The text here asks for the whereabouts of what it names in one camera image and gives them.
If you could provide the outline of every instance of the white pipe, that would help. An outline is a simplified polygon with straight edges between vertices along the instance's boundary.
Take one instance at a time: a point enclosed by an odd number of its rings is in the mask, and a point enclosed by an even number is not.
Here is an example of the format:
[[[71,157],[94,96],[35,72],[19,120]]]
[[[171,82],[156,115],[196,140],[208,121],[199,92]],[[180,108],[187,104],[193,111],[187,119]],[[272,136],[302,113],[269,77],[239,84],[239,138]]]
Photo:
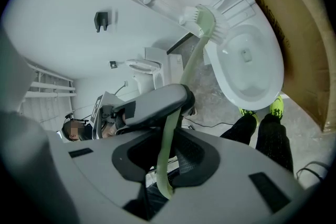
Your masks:
[[[30,86],[37,87],[37,88],[44,88],[44,89],[58,89],[58,90],[67,90],[67,91],[75,91],[76,89],[74,87],[59,86],[59,85],[41,83],[41,82],[36,82],[36,81],[32,82]]]
[[[66,93],[66,92],[27,92],[25,98],[34,97],[71,97],[77,96],[76,93]]]
[[[51,76],[53,76],[53,77],[55,77],[55,78],[64,79],[64,80],[67,80],[67,81],[73,82],[73,80],[71,80],[71,79],[68,79],[68,78],[62,77],[62,76],[60,76],[60,75],[57,75],[57,74],[51,73],[51,72],[49,72],[49,71],[46,71],[46,70],[40,69],[40,68],[38,68],[38,67],[34,67],[34,66],[32,66],[31,64],[28,64],[28,65],[29,65],[29,67],[30,67],[30,68],[33,68],[33,69],[34,69],[34,70],[36,70],[36,71],[42,72],[42,73],[44,73],[44,74],[51,75]]]

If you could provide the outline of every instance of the black wall mount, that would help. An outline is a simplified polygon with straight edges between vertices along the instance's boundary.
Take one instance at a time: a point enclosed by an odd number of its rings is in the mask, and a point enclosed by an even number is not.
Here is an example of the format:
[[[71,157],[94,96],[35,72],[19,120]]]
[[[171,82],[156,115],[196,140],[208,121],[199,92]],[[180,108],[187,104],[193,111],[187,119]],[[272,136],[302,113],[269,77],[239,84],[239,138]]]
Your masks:
[[[94,24],[95,24],[97,33],[99,33],[101,26],[103,26],[104,31],[106,31],[107,26],[109,25],[108,13],[107,12],[96,12]]]

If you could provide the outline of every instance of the toilet bowl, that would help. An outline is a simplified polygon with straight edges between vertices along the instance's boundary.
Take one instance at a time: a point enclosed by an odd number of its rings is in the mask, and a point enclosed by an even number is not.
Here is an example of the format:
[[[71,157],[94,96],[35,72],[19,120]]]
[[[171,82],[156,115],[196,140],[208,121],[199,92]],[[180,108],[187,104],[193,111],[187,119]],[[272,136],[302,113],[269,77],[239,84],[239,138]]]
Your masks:
[[[159,48],[145,48],[145,59],[131,59],[125,63],[133,70],[140,94],[179,83],[183,74],[182,56],[167,55]]]
[[[209,42],[206,52],[224,95],[235,105],[258,110],[280,93],[284,64],[275,34],[255,0],[133,0],[202,37],[195,22],[185,22],[187,6],[208,5],[226,19],[228,34],[220,46]]]

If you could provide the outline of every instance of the cardboard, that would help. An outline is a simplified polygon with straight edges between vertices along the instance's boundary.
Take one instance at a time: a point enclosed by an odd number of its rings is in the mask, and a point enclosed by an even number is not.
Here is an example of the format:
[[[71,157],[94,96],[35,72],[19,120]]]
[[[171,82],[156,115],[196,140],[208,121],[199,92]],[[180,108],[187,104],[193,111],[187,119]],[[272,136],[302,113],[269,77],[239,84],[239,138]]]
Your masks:
[[[323,0],[256,0],[285,64],[283,92],[324,133],[336,131],[336,38]]]

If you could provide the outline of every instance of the toilet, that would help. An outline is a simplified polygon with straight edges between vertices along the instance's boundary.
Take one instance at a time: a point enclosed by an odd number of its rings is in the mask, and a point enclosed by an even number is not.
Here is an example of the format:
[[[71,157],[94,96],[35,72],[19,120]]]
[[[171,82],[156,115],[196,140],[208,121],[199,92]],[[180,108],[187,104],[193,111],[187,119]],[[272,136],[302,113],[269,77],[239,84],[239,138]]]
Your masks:
[[[224,95],[236,106],[259,110],[279,95],[284,63],[276,36],[255,0],[133,0],[157,12],[197,37],[202,31],[185,22],[184,10],[198,4],[218,10],[228,23],[223,44],[209,42],[206,54]]]
[[[130,59],[125,64],[133,71],[140,94],[171,83],[179,83],[183,74],[182,56],[160,48],[145,48],[144,59]]]

